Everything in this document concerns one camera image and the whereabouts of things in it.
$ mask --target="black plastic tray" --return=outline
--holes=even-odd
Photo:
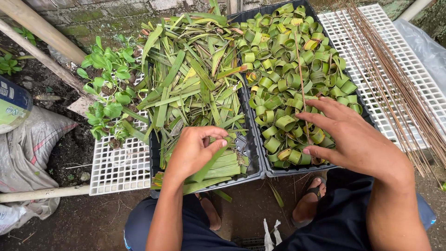
[[[248,100],[244,88],[240,88],[237,92],[237,95],[240,100],[240,108],[242,112],[245,114],[245,124],[244,127],[248,129],[246,132],[246,136],[243,136],[237,133],[237,138],[235,139],[235,145],[237,150],[245,156],[249,158],[249,166],[246,170],[246,174],[239,174],[234,176],[231,180],[224,181],[203,189],[200,189],[200,192],[216,189],[216,188],[225,188],[232,185],[241,184],[244,182],[248,182],[251,180],[263,179],[265,177],[265,167],[267,162],[264,159],[263,145],[260,138],[260,129],[256,126],[257,124],[254,122],[253,114],[250,112],[250,107],[248,104]],[[150,155],[150,175],[153,177],[158,172],[163,172],[160,168],[160,149],[161,144],[157,140],[157,136],[155,131],[152,131],[149,135],[149,155]],[[151,189],[150,196],[152,198],[158,198],[160,194],[159,189]]]
[[[276,10],[278,7],[281,7],[285,4],[288,3],[293,3],[293,7],[296,8],[299,5],[303,5],[305,7],[305,14],[307,16],[312,16],[314,18],[315,22],[318,22],[319,24],[322,25],[322,23],[320,22],[318,16],[316,15],[316,12],[314,11],[313,7],[308,3],[308,1],[306,0],[294,0],[294,1],[287,1],[287,2],[283,2],[283,3],[279,3],[279,4],[272,4],[272,5],[268,5],[268,6],[264,6],[261,8],[255,8],[255,9],[250,9],[247,11],[243,11],[240,13],[236,13],[236,14],[232,14],[228,16],[228,19],[232,19],[232,22],[246,22],[247,19],[252,19],[254,18],[254,16],[257,13],[261,13],[262,15],[264,14],[272,14],[274,10]],[[322,32],[326,37],[328,37],[328,33],[326,32],[325,28],[323,28],[323,32]],[[332,48],[334,48],[333,42],[330,39],[328,45],[330,45]],[[343,71],[344,74],[346,74],[348,77],[351,78],[350,74],[348,73],[348,69]],[[240,102],[242,103],[242,100],[244,102],[248,102],[249,100],[249,96],[250,96],[250,91],[248,89],[247,86],[243,86],[242,92],[244,94],[244,98],[240,99]],[[364,120],[369,123],[370,125],[372,125],[373,127],[375,127],[375,129],[379,130],[378,127],[375,124],[375,121],[373,120],[369,110],[367,109],[367,106],[365,105],[364,99],[361,97],[361,94],[359,93],[359,90],[356,89],[355,91],[356,95],[358,96],[358,103],[362,106],[363,108],[363,113],[362,113],[362,117],[364,118]],[[250,116],[255,118],[255,113],[254,110],[251,109],[249,107],[249,113]],[[260,134],[260,126],[255,123],[256,131],[258,131],[259,133],[257,133],[257,135],[259,135],[259,141],[261,142],[261,144],[263,145],[264,139]],[[286,176],[286,175],[294,175],[294,174],[302,174],[302,173],[307,173],[307,172],[315,172],[315,171],[322,171],[322,170],[326,170],[326,169],[331,169],[331,168],[335,168],[337,166],[333,165],[333,164],[328,164],[328,165],[301,165],[301,166],[295,166],[295,165],[291,165],[288,168],[276,168],[274,167],[268,160],[267,156],[266,156],[266,150],[264,147],[260,147],[261,151],[262,151],[262,159],[263,162],[266,163],[266,176],[268,177],[277,177],[277,176]]]

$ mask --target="hand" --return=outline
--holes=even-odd
[[[209,145],[209,136],[216,139]],[[216,126],[185,127],[173,149],[165,177],[175,177],[183,182],[187,177],[200,170],[227,141],[225,129]]]
[[[303,153],[380,180],[393,182],[413,176],[413,166],[406,155],[354,110],[325,97],[305,103],[322,111],[325,117],[305,112],[296,117],[328,132],[336,142],[336,150],[313,145]]]

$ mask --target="person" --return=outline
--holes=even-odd
[[[352,109],[325,97],[307,100],[322,111],[296,117],[324,129],[336,150],[316,145],[303,153],[344,167],[316,177],[298,202],[292,221],[299,227],[274,250],[427,251],[425,229],[435,215],[415,192],[411,162],[390,140]],[[216,141],[209,144],[209,136]],[[204,196],[182,194],[186,177],[200,170],[226,144],[214,126],[183,129],[165,171],[159,199],[147,198],[130,213],[124,229],[132,251],[239,251],[210,228],[221,225]]]

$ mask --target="ground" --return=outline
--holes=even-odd
[[[5,36],[0,36],[0,44],[22,51]],[[43,44],[39,44],[39,48],[47,52]],[[28,60],[23,71],[8,78],[19,85],[23,85],[24,81],[32,82],[31,87],[29,83],[25,84],[33,96],[45,93],[46,87],[51,87],[55,95],[62,97],[54,103],[34,100],[36,105],[79,123],[56,144],[47,170],[51,170],[52,177],[61,187],[80,182],[79,174],[91,171],[91,167],[65,168],[91,163],[94,139],[88,131],[89,125],[85,119],[66,109],[78,98],[77,94],[36,60]],[[440,180],[446,180],[443,167],[436,167],[434,171]],[[70,180],[69,175],[73,175],[74,180]],[[279,231],[285,236],[290,235],[295,229],[289,221],[291,212],[302,197],[305,184],[313,175],[320,174],[270,179],[284,201],[283,209],[278,206],[266,180],[224,188],[223,191],[233,198],[232,203],[211,194],[223,221],[219,235],[225,239],[262,238],[264,218],[267,219],[270,229],[278,219],[281,221]],[[417,191],[423,195],[437,215],[437,222],[428,231],[432,248],[446,250],[446,193],[438,190],[432,177],[422,178],[417,174],[416,181]],[[127,216],[131,208],[148,195],[149,190],[144,189],[92,197],[88,195],[63,197],[57,211],[48,219],[42,221],[33,218],[23,227],[0,236],[0,250],[125,250],[122,237]]]

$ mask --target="qr code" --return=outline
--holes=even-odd
[[[8,89],[0,87],[0,94],[3,95],[3,96],[7,96],[8,95]]]

